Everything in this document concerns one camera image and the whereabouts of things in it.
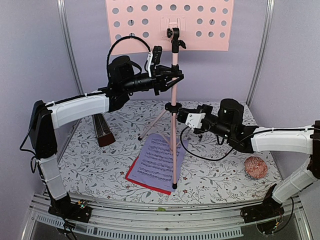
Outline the purple sheet music page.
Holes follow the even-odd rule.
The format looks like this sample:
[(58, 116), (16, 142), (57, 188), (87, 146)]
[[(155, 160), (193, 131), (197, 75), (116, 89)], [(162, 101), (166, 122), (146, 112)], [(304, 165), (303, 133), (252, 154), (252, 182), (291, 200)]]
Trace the purple sheet music page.
[(138, 155), (133, 179), (173, 193), (173, 170), (173, 154), (168, 141), (160, 134), (152, 133)]

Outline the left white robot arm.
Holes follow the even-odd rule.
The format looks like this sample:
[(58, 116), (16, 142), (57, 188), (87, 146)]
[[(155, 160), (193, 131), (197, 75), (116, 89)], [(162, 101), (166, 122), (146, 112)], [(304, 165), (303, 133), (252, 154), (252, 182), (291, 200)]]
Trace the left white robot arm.
[(58, 144), (55, 130), (79, 119), (120, 110), (135, 92), (153, 90), (155, 95), (165, 92), (184, 79), (178, 65), (160, 64), (159, 57), (148, 61), (147, 72), (134, 72), (139, 68), (127, 55), (116, 57), (107, 66), (108, 85), (98, 90), (45, 103), (34, 103), (27, 136), (37, 159), (42, 180), (51, 197), (56, 200), (55, 209), (63, 216), (74, 213), (74, 205), (65, 199), (68, 195), (58, 168)]

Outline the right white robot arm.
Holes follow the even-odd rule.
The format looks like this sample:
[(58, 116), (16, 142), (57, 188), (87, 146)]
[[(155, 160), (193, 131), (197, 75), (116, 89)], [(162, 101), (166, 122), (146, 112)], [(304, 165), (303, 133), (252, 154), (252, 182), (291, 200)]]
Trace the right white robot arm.
[(206, 104), (195, 109), (181, 107), (177, 111), (177, 121), (193, 129), (195, 134), (211, 132), (241, 153), (275, 151), (308, 155), (301, 167), (270, 187), (258, 208), (262, 218), (269, 218), (278, 210), (278, 205), (320, 179), (319, 121), (296, 128), (247, 126), (243, 124), (244, 106), (231, 98), (220, 102), (217, 115), (212, 114), (212, 109)]

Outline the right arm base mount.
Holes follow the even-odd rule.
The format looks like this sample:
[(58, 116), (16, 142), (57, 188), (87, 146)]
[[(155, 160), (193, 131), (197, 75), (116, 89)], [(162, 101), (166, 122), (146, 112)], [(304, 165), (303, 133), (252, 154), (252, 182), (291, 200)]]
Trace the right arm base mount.
[(261, 204), (243, 207), (240, 215), (245, 223), (251, 223), (281, 216), (284, 208), (277, 202), (262, 202)]

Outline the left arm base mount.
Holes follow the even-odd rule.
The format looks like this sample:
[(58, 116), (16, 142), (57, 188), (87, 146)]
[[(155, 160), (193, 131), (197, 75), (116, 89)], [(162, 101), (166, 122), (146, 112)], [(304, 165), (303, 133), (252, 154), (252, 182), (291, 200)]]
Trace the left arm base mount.
[(82, 206), (82, 204), (71, 203), (68, 199), (60, 199), (51, 201), (48, 213), (66, 220), (88, 223), (92, 210), (90, 206)]

